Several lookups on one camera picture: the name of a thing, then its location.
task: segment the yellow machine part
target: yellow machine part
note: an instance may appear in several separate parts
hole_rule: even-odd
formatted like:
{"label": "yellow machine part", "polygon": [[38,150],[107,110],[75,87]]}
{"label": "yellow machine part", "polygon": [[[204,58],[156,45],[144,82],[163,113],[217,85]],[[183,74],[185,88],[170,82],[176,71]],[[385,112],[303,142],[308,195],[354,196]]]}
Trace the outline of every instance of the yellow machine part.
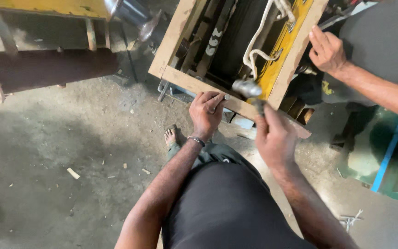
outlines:
{"label": "yellow machine part", "polygon": [[107,17],[103,0],[0,0],[0,8],[49,15]]}
{"label": "yellow machine part", "polygon": [[282,32],[280,33],[280,36],[276,41],[273,52],[270,54],[270,56],[273,57],[274,52],[278,51],[281,48],[283,48],[284,50],[282,51],[282,54],[277,61],[268,61],[265,63],[261,73],[257,78],[257,83],[262,88],[262,94],[260,96],[260,99],[268,100],[274,83],[279,76],[279,72],[284,65],[285,59],[290,53],[291,46],[293,46],[297,33],[299,32],[303,20],[305,20],[312,3],[313,0],[307,0],[305,1],[305,3],[304,0],[296,0],[294,2],[292,11],[296,17],[296,24],[291,33],[288,31],[288,27],[286,25],[283,27]]}

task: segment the wooden frame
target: wooden frame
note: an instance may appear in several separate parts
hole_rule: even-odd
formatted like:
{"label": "wooden frame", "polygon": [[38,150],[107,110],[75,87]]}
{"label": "wooden frame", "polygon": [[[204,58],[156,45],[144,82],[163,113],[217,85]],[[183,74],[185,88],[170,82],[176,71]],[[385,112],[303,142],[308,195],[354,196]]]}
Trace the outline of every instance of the wooden frame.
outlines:
{"label": "wooden frame", "polygon": [[[191,15],[191,13],[195,12],[201,1],[202,0],[180,0],[170,22],[169,28],[165,33],[164,39],[162,40],[161,46],[159,47],[158,52],[156,53],[156,56],[150,66],[149,73],[160,79],[164,79],[177,86],[185,88],[192,93],[205,91],[222,92],[221,90],[197,80],[196,78],[170,66],[170,63],[172,62],[174,55],[179,48],[180,42],[187,32],[187,28],[190,25],[191,20],[194,16],[197,16],[196,14]],[[299,30],[290,53],[286,58],[284,66],[280,71],[279,77],[274,87],[276,90],[274,91],[274,94],[272,92],[270,96],[271,101],[268,99],[269,102],[274,103],[273,107],[275,109],[278,109],[279,107],[279,105],[275,104],[277,99],[280,99],[281,101],[284,97],[286,89],[288,88],[288,84],[291,81],[291,76],[296,70],[297,63],[300,61],[301,56],[307,47],[307,36],[310,28],[313,25],[317,25],[317,22],[320,19],[327,2],[328,0],[313,0],[309,13],[305,18],[302,28]],[[253,105],[237,99],[236,97],[230,98],[225,107],[251,120],[254,120],[254,117],[257,115],[257,110]],[[300,138],[308,138],[311,135],[311,133],[301,124],[296,122],[296,120],[293,120],[284,113],[283,115],[296,128],[297,135]]]}

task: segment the black wristband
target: black wristband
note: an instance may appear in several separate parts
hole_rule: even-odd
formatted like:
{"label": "black wristband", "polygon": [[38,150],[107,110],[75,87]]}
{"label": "black wristband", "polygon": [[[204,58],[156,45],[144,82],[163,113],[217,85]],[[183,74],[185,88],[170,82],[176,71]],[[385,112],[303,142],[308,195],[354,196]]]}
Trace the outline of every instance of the black wristband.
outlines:
{"label": "black wristband", "polygon": [[202,141],[202,139],[196,137],[196,136],[189,136],[187,139],[193,139],[194,141],[200,143],[200,145],[202,145],[202,148],[205,147],[205,143]]}

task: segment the hand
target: hand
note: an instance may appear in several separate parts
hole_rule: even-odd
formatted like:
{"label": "hand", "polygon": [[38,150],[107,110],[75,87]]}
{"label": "hand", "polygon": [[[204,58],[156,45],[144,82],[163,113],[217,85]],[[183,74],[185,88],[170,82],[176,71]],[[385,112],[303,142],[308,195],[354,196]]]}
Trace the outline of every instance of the hand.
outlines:
{"label": "hand", "polygon": [[323,72],[334,76],[348,63],[343,50],[343,42],[330,32],[323,33],[318,26],[310,32],[313,48],[310,59]]}
{"label": "hand", "polygon": [[206,142],[222,120],[225,93],[200,92],[190,106],[190,116],[195,126],[192,136]]}
{"label": "hand", "polygon": [[269,104],[263,107],[265,117],[256,116],[255,143],[260,155],[272,170],[281,171],[289,167],[297,167],[294,162],[297,141],[295,129]]}

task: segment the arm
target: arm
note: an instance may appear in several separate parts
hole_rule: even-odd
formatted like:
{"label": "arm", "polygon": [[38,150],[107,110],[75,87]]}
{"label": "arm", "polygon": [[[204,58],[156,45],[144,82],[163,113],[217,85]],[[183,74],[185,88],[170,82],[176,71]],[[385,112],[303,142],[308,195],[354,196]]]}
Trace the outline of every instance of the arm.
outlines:
{"label": "arm", "polygon": [[373,102],[398,114],[398,85],[348,62],[342,41],[314,26],[310,33],[310,58],[324,72],[362,93]]}
{"label": "arm", "polygon": [[[224,96],[216,92],[197,94],[190,107],[195,126],[192,136],[203,141],[211,137],[222,119]],[[125,219],[116,249],[156,248],[162,222],[201,149],[199,143],[187,140],[158,173]]]}
{"label": "arm", "polygon": [[280,185],[304,238],[318,248],[357,248],[294,161],[295,130],[273,108],[257,116],[256,146]]}

